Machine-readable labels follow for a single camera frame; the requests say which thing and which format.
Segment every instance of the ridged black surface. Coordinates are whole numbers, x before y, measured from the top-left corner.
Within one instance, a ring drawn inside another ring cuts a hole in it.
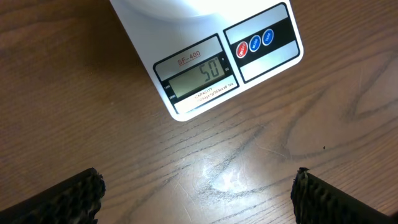
[[[1,224],[92,224],[105,195],[102,175],[88,169],[0,213]]]
[[[291,199],[298,224],[390,224],[390,217],[300,168]]]

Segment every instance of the lcd display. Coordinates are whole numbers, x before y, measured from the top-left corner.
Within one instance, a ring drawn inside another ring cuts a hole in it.
[[[218,57],[215,57],[171,79],[169,83],[173,88],[175,96],[180,98],[193,90],[200,89],[201,86],[220,80],[224,76],[223,67]]]

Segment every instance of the blue button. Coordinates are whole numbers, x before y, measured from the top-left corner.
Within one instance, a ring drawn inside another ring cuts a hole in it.
[[[255,35],[250,40],[250,51],[256,52],[261,46],[261,37],[259,35]]]
[[[274,40],[274,31],[272,29],[267,29],[262,35],[262,44],[268,46]]]

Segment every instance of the white object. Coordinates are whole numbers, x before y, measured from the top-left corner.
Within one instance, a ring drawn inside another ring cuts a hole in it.
[[[205,112],[303,57],[289,0],[111,2],[178,121]]]

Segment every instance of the wood grain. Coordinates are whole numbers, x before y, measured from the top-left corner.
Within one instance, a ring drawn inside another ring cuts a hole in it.
[[[0,210],[95,167],[100,223],[294,223],[305,166],[396,212],[398,1],[292,4],[303,60],[179,123],[108,1],[0,1]]]

